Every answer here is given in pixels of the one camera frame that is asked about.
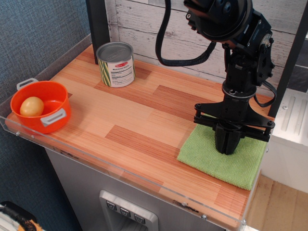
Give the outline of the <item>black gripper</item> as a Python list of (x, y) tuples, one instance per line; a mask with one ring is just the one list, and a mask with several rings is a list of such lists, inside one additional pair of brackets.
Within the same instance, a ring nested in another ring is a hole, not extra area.
[(222, 102), (195, 105), (194, 123), (215, 131), (216, 149), (220, 153), (233, 154), (244, 137), (269, 141), (275, 123), (255, 112), (249, 100), (225, 95)]

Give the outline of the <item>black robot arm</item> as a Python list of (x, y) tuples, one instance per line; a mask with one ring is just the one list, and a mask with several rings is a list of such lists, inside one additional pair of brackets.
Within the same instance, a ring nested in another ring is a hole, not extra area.
[(226, 155), (242, 138), (268, 141), (275, 124), (255, 112), (250, 100), (260, 86), (275, 92), (267, 82), (274, 68), (270, 24), (250, 0), (186, 0), (184, 5), (191, 28), (224, 49), (224, 99), (196, 104), (195, 123), (215, 131), (216, 149)]

